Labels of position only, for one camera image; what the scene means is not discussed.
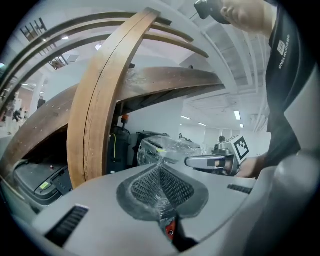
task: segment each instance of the hand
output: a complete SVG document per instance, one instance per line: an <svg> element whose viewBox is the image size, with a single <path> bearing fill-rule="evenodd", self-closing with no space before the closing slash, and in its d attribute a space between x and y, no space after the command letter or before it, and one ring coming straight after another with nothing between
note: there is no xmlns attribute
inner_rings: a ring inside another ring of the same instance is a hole
<svg viewBox="0 0 320 256"><path fill-rule="evenodd" d="M237 173L236 177L239 178L255 178L256 177L256 166L257 166L258 158L252 157L247 158L241 165L240 170Z"/></svg>

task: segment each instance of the plastic wrap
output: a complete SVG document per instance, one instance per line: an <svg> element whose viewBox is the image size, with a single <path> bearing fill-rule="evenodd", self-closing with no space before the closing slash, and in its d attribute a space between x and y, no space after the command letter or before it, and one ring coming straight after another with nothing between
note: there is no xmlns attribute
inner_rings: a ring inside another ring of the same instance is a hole
<svg viewBox="0 0 320 256"><path fill-rule="evenodd" d="M200 156L201 153L201 147L198 144L157 135L141 141L137 161L139 166L162 162L175 164L186 157Z"/></svg>

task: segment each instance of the white ceiling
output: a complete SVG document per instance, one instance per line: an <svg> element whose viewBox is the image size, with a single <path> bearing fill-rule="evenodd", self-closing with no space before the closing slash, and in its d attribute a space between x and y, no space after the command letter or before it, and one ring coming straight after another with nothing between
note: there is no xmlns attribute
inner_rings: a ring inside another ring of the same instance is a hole
<svg viewBox="0 0 320 256"><path fill-rule="evenodd" d="M206 51L209 59L186 49L162 42L144 40L137 55L148 55L172 60L178 66L216 73L226 89L208 94L189 95L184 101L182 114L191 120L183 120L195 125L206 124L208 128L239 130L244 124L246 130L259 130L258 124L265 119L266 92L264 75L270 56L268 41L262 35L249 35L231 27L215 22L211 17L199 18L194 8L196 0L55 0L40 2L21 22L24 24L42 18L47 29L79 16L106 11L141 11L146 7L161 12L161 16L172 21L172 27L194 38L193 44ZM82 34L114 31L117 27L95 29ZM28 41L17 30L15 38L26 46ZM11 49L18 52L14 40L8 42ZM79 55L77 61L91 58L96 43L85 45L65 53ZM27 82L36 83L41 76L52 75L53 68L44 67ZM234 111L240 111L241 121L237 121Z"/></svg>

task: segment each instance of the black t-shirt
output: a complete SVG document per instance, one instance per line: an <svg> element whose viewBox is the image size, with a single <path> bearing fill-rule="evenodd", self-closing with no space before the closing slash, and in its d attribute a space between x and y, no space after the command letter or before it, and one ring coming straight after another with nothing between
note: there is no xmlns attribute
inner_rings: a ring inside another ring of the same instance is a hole
<svg viewBox="0 0 320 256"><path fill-rule="evenodd" d="M281 6L277 10L269 45L271 54L265 80L270 109L267 131L271 133L271 142L264 167L276 166L300 150L297 137L284 114L316 65L295 22Z"/></svg>

